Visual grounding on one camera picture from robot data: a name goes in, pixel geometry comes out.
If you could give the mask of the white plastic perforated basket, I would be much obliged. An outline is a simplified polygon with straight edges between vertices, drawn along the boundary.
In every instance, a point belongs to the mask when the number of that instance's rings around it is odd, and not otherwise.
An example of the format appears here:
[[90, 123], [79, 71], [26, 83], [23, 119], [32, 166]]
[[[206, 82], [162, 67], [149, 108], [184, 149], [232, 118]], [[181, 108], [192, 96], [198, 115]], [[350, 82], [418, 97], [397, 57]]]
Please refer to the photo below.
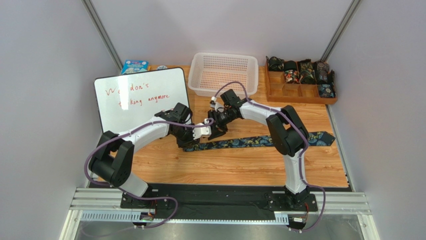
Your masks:
[[231, 84], [228, 89], [243, 98], [254, 95], [259, 84], [258, 60], [253, 56], [228, 53], [196, 53], [191, 62], [188, 75], [188, 87], [198, 96], [212, 97], [222, 86], [230, 82], [240, 82], [244, 85]]

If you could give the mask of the dark blue floral necktie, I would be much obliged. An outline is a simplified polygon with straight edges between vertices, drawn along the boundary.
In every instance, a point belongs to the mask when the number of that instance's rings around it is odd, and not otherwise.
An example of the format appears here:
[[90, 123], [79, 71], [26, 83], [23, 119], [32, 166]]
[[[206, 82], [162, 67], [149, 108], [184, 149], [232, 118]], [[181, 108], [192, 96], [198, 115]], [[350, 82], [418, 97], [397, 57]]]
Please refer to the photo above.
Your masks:
[[[309, 132], [307, 142], [313, 147], [329, 147], [336, 140], [336, 137], [327, 131]], [[235, 149], [235, 148], [259, 148], [273, 147], [274, 143], [270, 135], [234, 138], [227, 140], [218, 140], [205, 143], [197, 143], [190, 147], [183, 147], [184, 152], [196, 152], [218, 149]]]

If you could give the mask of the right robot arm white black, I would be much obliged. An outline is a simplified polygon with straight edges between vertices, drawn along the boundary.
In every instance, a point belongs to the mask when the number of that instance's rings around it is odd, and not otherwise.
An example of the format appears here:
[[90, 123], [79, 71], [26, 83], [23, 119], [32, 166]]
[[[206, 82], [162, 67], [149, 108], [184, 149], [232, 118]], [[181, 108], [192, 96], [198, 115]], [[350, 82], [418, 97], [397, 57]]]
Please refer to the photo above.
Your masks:
[[309, 195], [305, 174], [305, 151], [309, 133], [296, 110], [287, 105], [283, 108], [266, 106], [249, 98], [239, 98], [232, 89], [210, 100], [208, 117], [214, 119], [210, 139], [223, 136], [227, 125], [236, 119], [252, 120], [266, 125], [275, 149], [283, 156], [285, 164], [286, 204], [291, 209], [303, 207]]

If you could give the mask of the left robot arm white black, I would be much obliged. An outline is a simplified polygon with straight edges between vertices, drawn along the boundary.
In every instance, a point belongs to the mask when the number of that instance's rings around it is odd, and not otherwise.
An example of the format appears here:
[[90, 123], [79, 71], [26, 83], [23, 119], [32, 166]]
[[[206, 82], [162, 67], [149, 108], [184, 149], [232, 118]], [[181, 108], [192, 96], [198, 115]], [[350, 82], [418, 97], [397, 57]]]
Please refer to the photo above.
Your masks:
[[193, 112], [182, 103], [171, 110], [160, 111], [142, 125], [122, 133], [105, 131], [95, 150], [88, 156], [84, 171], [96, 174], [103, 181], [90, 178], [100, 186], [118, 188], [133, 196], [142, 197], [149, 184], [132, 172], [134, 154], [147, 144], [175, 136], [180, 147], [192, 144], [194, 124], [190, 123]]

